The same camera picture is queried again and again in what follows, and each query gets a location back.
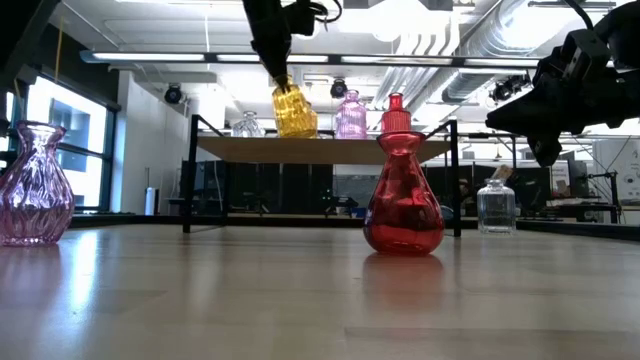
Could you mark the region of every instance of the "black metal table frame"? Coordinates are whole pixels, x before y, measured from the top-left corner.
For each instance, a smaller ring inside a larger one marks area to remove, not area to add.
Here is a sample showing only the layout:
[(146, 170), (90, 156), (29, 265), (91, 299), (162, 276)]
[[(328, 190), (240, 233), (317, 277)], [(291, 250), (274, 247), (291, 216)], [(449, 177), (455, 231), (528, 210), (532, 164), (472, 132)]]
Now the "black metal table frame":
[[(189, 160), (187, 162), (187, 168), (183, 169), (183, 171), (187, 172), (186, 176), (186, 184), (184, 186), (185, 189), (185, 201), (184, 206), (181, 209), (182, 214), (182, 231), (183, 233), (191, 232), (191, 225), (193, 224), (193, 192), (195, 186), (195, 177), (196, 177), (196, 153), (198, 148), (198, 125), (203, 123), (206, 125), (213, 133), (220, 137), (224, 137), (225, 135), (221, 133), (218, 129), (209, 124), (202, 116), (198, 114), (194, 114), (191, 116), (191, 127), (189, 132)], [(459, 172), (459, 162), (458, 162), (458, 123), (455, 120), (448, 120), (447, 122), (440, 125), (437, 129), (433, 130), (429, 134), (427, 134), (427, 139), (434, 136), (437, 133), (446, 132), (449, 130), (449, 137), (452, 141), (450, 141), (450, 151), (451, 151), (451, 190), (452, 190), (452, 203), (459, 204), (460, 203), (460, 172)], [(215, 221), (212, 218), (211, 225), (221, 225), (225, 226), (229, 222), (229, 185), (231, 183), (231, 176), (229, 174), (230, 171), (230, 163), (225, 162), (225, 178), (224, 178), (224, 191), (222, 195), (222, 214)], [(291, 225), (295, 224), (295, 219), (290, 219)], [(453, 221), (451, 222), (453, 228), (453, 236), (461, 237), (462, 236), (462, 221), (460, 215), (460, 207), (453, 206)]]

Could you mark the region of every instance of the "shelf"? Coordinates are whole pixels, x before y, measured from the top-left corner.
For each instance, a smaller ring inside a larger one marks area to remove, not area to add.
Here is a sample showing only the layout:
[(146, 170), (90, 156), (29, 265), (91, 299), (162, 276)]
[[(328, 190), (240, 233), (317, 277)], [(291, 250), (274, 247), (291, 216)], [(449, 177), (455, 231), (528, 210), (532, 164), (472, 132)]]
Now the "shelf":
[[(200, 136), (198, 146), (234, 163), (382, 165), (386, 160), (375, 140)], [(447, 151), (449, 142), (427, 140), (418, 150), (418, 161)]]

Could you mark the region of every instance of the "ceiling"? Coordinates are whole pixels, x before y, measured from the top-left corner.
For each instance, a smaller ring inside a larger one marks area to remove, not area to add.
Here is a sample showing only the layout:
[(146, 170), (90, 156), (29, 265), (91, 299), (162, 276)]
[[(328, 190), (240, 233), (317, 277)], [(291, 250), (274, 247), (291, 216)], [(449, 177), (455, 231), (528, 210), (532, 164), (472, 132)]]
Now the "ceiling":
[[(64, 0), (52, 16), (51, 23), (56, 26), (62, 23), (66, 33), (89, 49), (97, 51), (250, 52), (249, 42), (252, 36), (241, 2), (220, 1), (221, 5), (208, 7), (116, 0)], [(331, 11), (335, 10), (332, 0), (323, 2)], [(399, 6), (400, 3), (406, 4), (406, 7)], [(494, 0), (477, 0), (475, 8), (465, 7), (465, 11), (456, 10), (456, 13), (460, 13), (460, 34), (464, 34), (477, 22), (493, 3)], [(426, 9), (422, 12), (418, 8), (412, 10), (410, 6), (421, 4), (419, 0), (386, 0), (369, 10), (347, 9), (339, 21), (328, 26), (328, 32), (319, 24), (317, 34), (312, 39), (294, 38), (292, 52), (389, 54), (398, 51), (400, 44), (399, 38), (388, 41), (395, 36), (390, 33), (393, 32), (391, 30), (413, 31), (412, 26), (419, 26), (422, 32), (436, 32), (439, 31), (438, 27), (444, 26), (434, 21), (442, 16), (442, 12), (429, 12)], [(377, 15), (377, 19), (384, 19), (386, 27), (383, 23), (372, 20), (374, 8), (378, 8), (378, 13), (382, 12)], [(567, 25), (533, 55), (548, 54), (553, 46), (562, 43), (569, 30), (581, 26), (575, 14), (569, 13), (567, 16), (570, 17)], [(602, 13), (593, 14), (594, 21), (599, 20), (601, 16)], [(242, 112), (247, 110), (256, 111), (260, 118), (273, 117), (273, 87), (268, 74), (259, 65), (157, 64), (130, 69), (137, 73), (136, 79), (141, 84), (158, 93), (166, 90), (168, 84), (162, 80), (173, 79), (171, 74), (215, 74), (213, 78), (217, 79), (218, 86), (224, 87), (229, 94), (226, 115), (228, 120), (239, 119)], [(386, 67), (380, 66), (309, 65), (290, 68), (294, 77), (297, 74), (297, 78), (302, 80), (299, 83), (303, 91), (319, 113), (331, 113), (340, 103), (329, 95), (333, 78), (344, 77), (350, 88), (359, 90), (363, 96), (373, 97), (378, 92), (387, 70)], [(206, 81), (210, 81), (208, 79), (211, 77), (201, 78), (204, 79), (201, 82), (183, 84), (189, 96), (197, 97), (206, 90)], [(488, 109), (482, 104), (484, 101), (478, 102), (481, 105), (460, 107), (452, 115), (461, 121), (482, 122)], [(440, 119), (434, 120), (429, 117), (428, 123), (425, 121), (422, 125), (433, 126), (438, 120)]]

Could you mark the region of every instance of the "white wall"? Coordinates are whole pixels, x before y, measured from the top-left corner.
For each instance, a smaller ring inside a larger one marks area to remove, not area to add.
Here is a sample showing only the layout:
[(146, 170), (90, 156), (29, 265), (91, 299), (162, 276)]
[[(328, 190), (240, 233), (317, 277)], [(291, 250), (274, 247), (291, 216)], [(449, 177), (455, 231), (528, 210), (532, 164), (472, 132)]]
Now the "white wall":
[(144, 214), (147, 187), (160, 189), (160, 213), (168, 213), (177, 170), (187, 158), (189, 122), (183, 114), (143, 89), (130, 72), (120, 73), (111, 208)]

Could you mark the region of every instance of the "glass vase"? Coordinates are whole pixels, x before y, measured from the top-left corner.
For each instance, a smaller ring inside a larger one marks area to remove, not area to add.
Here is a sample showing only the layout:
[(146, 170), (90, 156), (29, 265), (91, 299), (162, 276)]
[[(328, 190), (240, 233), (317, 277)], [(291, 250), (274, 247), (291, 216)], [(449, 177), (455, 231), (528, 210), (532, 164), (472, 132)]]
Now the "glass vase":
[(66, 130), (22, 121), (21, 153), (0, 178), (0, 243), (55, 244), (69, 227), (75, 207), (71, 186), (56, 161)]
[(389, 110), (382, 114), (382, 132), (411, 131), (411, 113), (402, 107), (402, 94), (389, 95)]
[(515, 231), (516, 194), (504, 186), (504, 180), (487, 180), (487, 186), (478, 191), (478, 229), (483, 234)]
[(424, 134), (409, 131), (378, 137), (387, 162), (364, 225), (367, 242), (378, 252), (424, 256), (442, 242), (440, 206), (416, 158), (425, 139)]
[(256, 120), (256, 113), (246, 111), (244, 119), (233, 125), (231, 135), (234, 137), (264, 137), (265, 131)]
[(367, 138), (367, 109), (358, 101), (356, 90), (347, 91), (344, 102), (336, 113), (336, 137), (338, 139)]
[(318, 120), (307, 103), (300, 88), (288, 77), (283, 90), (276, 87), (273, 92), (273, 111), (280, 137), (315, 138), (318, 132)]

